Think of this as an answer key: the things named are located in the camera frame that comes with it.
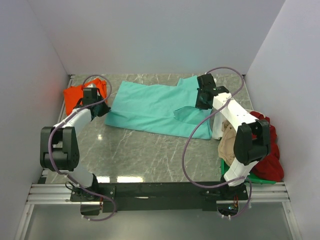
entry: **gray marble surface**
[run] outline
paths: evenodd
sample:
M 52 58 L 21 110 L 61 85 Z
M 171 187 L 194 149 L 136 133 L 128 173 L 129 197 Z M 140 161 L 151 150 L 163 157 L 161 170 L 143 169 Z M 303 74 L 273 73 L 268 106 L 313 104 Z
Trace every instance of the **gray marble surface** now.
M 180 78 L 193 74 L 106 74 L 112 84 L 108 104 L 112 107 L 122 81 L 144 85 L 162 84 L 175 86 Z M 82 84 L 85 75 L 75 75 L 71 85 Z M 217 85 L 234 92 L 241 85 L 233 74 L 215 75 Z M 247 88 L 235 99 L 245 108 L 252 109 Z M 79 134 L 80 162 L 94 173 L 99 182 L 185 182 L 181 157 L 186 138 L 160 135 L 142 131 L 107 126 L 105 117 L 97 117 Z M 185 163 L 188 174 L 195 181 L 219 181 L 221 161 L 218 157 L 218 140 L 192 139 Z M 47 176 L 47 184 L 65 183 L 66 179 L 55 172 Z

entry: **beige cloth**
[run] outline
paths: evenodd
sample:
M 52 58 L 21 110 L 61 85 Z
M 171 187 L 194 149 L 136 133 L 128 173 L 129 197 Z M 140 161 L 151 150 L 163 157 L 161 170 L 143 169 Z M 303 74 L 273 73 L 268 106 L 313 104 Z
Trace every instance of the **beige cloth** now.
M 230 167 L 235 160 L 234 145 L 236 140 L 236 130 L 227 120 L 222 123 L 223 136 L 218 146 L 219 158 L 222 158 Z

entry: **green tray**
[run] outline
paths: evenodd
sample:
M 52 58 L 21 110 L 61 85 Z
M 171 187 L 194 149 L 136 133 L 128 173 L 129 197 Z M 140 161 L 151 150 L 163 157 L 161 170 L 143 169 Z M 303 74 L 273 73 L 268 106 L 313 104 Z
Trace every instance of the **green tray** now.
M 221 174 L 225 174 L 229 170 L 229 166 L 225 163 L 225 161 L 221 158 Z M 250 178 L 251 182 L 257 183 L 257 184 L 275 184 L 275 181 L 269 181 L 261 179 L 260 177 L 257 177 L 252 172 L 250 172 L 250 175 L 248 176 Z

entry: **cable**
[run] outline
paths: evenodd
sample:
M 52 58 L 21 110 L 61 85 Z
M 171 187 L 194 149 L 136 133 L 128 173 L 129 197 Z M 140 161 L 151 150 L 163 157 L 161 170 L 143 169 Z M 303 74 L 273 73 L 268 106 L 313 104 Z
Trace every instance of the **cable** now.
M 52 140 L 53 140 L 53 137 L 54 137 L 54 134 L 55 132 L 60 129 L 61 127 L 63 127 L 67 122 L 69 122 L 78 112 L 84 110 L 84 109 L 87 109 L 89 107 L 92 107 L 92 106 L 95 106 L 95 105 L 98 105 L 98 104 L 101 104 L 103 103 L 104 101 L 106 101 L 110 95 L 111 95 L 111 92 L 112 92 L 112 85 L 110 83 L 110 81 L 102 76 L 102 75 L 97 75 L 97 74 L 94 74 L 94 75 L 90 75 L 88 76 L 84 81 L 83 81 L 83 84 L 82 86 L 86 83 L 86 81 L 89 79 L 89 78 L 92 78 L 92 77 L 100 77 L 100 78 L 103 78 L 104 80 L 106 80 L 106 82 L 109 84 L 109 87 L 110 87 L 110 90 L 109 90 L 109 93 L 106 95 L 106 97 L 98 102 L 95 102 L 95 103 L 92 103 L 92 104 L 89 104 L 89 105 L 86 105 L 86 106 L 83 106 L 79 109 L 77 109 L 76 111 L 74 111 L 73 113 L 71 113 L 64 121 L 62 121 L 58 126 L 56 126 L 50 136 L 49 136 L 49 141 L 48 141 L 48 152 L 49 152 L 49 159 L 50 159 L 50 162 L 51 162 L 51 165 L 53 167 L 53 169 L 59 174 L 59 175 L 65 175 L 67 176 L 68 179 L 70 179 L 73 183 L 75 183 L 77 185 L 77 187 L 81 188 L 83 191 L 91 194 L 91 195 L 95 195 L 97 197 L 101 197 L 101 198 L 104 198 L 105 200 L 108 200 L 109 202 L 111 202 L 113 204 L 113 211 L 112 213 L 109 215 L 109 216 L 106 216 L 104 218 L 101 218 L 101 219 L 92 219 L 92 218 L 89 218 L 87 216 L 83 216 L 85 219 L 89 220 L 89 221 L 93 221 L 93 222 L 100 222 L 100 221 L 104 221 L 104 220 L 107 220 L 109 218 L 111 218 L 117 211 L 117 205 L 115 203 L 115 201 L 108 197 L 108 196 L 104 196 L 104 195 L 101 195 L 99 193 L 96 193 L 96 192 L 93 192 L 93 191 L 90 191 L 90 190 L 87 190 L 84 186 L 82 186 L 81 184 L 79 184 L 79 182 L 77 182 L 72 176 L 68 175 L 67 173 L 64 173 L 64 172 L 61 172 L 59 171 L 59 169 L 57 168 L 57 165 L 55 163 L 55 160 L 53 158 L 53 154 L 52 154 Z
M 207 71 L 205 74 L 209 74 L 211 73 L 212 71 L 215 71 L 215 70 L 218 70 L 218 69 L 229 69 L 229 70 L 232 70 L 233 72 L 235 72 L 237 75 L 239 75 L 239 77 L 241 78 L 241 86 L 239 87 L 238 90 L 236 90 L 235 92 L 233 92 L 231 94 L 231 97 L 235 96 L 238 92 L 241 91 L 241 89 L 244 87 L 245 85 L 245 79 L 244 77 L 241 75 L 240 72 L 238 72 L 237 70 L 235 70 L 234 68 L 232 67 L 228 67 L 228 66 L 220 66 L 220 67 L 215 67 L 215 68 L 212 68 L 211 70 Z M 195 132 L 197 131 L 197 129 L 205 122 L 207 121 L 208 119 L 212 118 L 214 115 L 216 115 L 218 112 L 220 112 L 222 109 L 224 109 L 228 104 L 229 102 L 231 101 L 231 98 L 229 98 L 226 103 L 220 107 L 219 109 L 215 110 L 213 113 L 211 113 L 209 116 L 207 116 L 205 119 L 203 119 L 195 128 L 194 130 L 191 132 L 190 136 L 188 137 L 188 139 L 186 140 L 186 143 L 184 145 L 184 149 L 183 149 L 183 152 L 182 152 L 182 171 L 186 177 L 186 179 L 189 180 L 190 183 L 192 183 L 193 185 L 197 186 L 197 187 L 200 187 L 200 188 L 204 188 L 204 189 L 215 189 L 215 188 L 219 188 L 219 187 L 222 187 L 222 186 L 225 186 L 229 183 L 232 183 L 234 181 L 237 181 L 237 180 L 241 180 L 241 179 L 246 179 L 246 177 L 244 176 L 241 176 L 241 177 L 237 177 L 235 179 L 232 179 L 232 180 L 229 180 L 229 181 L 226 181 L 226 182 L 223 182 L 223 183 L 220 183 L 220 184 L 217 184 L 217 185 L 212 185 L 212 186 L 206 186 L 206 185 L 201 185 L 199 183 L 196 183 L 195 181 L 193 181 L 187 174 L 187 170 L 186 170 L 186 166 L 185 166 L 185 155 L 186 155 L 186 151 L 187 151 L 187 147 L 189 145 L 189 142 L 192 138 L 192 136 L 195 134 Z M 249 198 L 248 198 L 248 201 L 245 205 L 248 206 L 249 205 L 249 202 L 250 202 L 250 198 L 251 198 L 251 194 L 252 194 L 252 184 L 251 184 L 251 181 L 249 180 L 250 182 L 250 193 L 249 193 Z M 232 217 L 236 217 L 236 216 L 239 216 L 241 213 L 243 213 L 243 210 L 245 208 L 243 208 L 239 213 L 237 213 L 236 215 L 232 216 Z

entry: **gray wall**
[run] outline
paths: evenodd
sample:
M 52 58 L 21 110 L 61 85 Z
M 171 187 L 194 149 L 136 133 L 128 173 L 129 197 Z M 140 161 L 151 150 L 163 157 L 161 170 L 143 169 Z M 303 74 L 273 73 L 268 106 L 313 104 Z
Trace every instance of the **gray wall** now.
M 246 74 L 285 0 L 28 0 L 69 74 Z
M 67 74 L 26 0 L 0 7 L 0 239 L 13 239 L 41 173 L 42 126 L 57 121 Z
M 278 133 L 303 239 L 320 236 L 320 1 L 286 0 L 246 76 L 254 109 Z

